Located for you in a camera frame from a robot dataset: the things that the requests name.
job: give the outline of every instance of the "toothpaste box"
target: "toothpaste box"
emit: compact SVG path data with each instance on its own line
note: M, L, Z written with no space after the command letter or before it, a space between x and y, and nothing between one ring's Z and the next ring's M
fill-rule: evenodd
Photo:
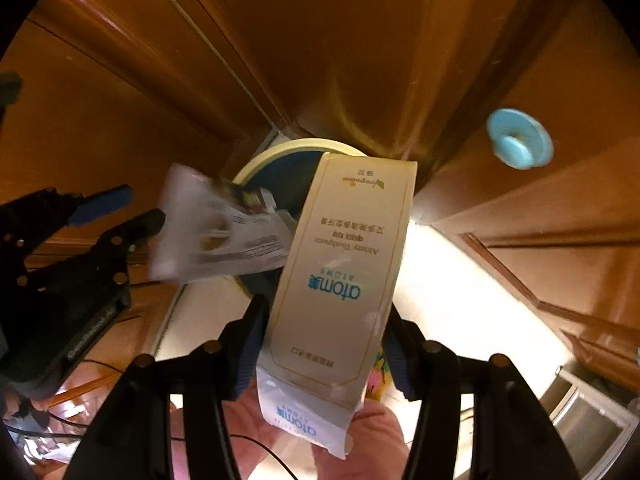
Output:
M258 359L265 420L342 458L385 329L416 169L322 156Z

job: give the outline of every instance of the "propolis logo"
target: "propolis logo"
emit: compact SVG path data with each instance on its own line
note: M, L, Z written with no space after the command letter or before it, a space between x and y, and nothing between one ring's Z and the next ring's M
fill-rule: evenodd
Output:
M344 176L342 178L343 182L348 182L351 187L356 187L356 184L369 184L371 187L379 187L380 189L385 189L385 183L380 179L369 180L368 178L359 178L355 176Z

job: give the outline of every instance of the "floor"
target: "floor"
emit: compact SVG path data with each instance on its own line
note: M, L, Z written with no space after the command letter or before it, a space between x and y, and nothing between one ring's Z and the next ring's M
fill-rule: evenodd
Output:
M458 355L485 360L496 352L507 354L537 396L551 384L556 368L571 358L534 314L428 226L409 225L394 303L402 317L418 324L425 338L440 341ZM157 358L184 355L216 338L225 323L242 316L247 305L248 298L233 278L217 276L189 285L175 307ZM398 417L410 444L420 402L407 402L394 389L383 402ZM472 403L471 396L463 396L462 409ZM470 465L471 428L469 421L461 426L456 476ZM300 480L316 478L305 441L287 435L274 451ZM288 478L272 458L251 476L252 480L272 478Z

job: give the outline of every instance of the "trash can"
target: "trash can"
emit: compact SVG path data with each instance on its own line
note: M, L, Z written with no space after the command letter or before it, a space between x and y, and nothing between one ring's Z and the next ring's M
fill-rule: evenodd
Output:
M277 208L286 209L297 221L324 152L366 156L360 150L336 140L290 140L252 158L233 182L249 189L268 189L273 194ZM281 272L282 269L273 269L244 274L238 276L238 281L249 296L263 294L273 303Z

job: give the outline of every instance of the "white paper packet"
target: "white paper packet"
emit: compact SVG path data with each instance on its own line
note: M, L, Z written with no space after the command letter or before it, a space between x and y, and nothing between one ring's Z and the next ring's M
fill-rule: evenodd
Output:
M287 260L292 233L281 212L243 212L191 168L171 167L161 208L166 221L151 254L153 280L251 274L282 267Z

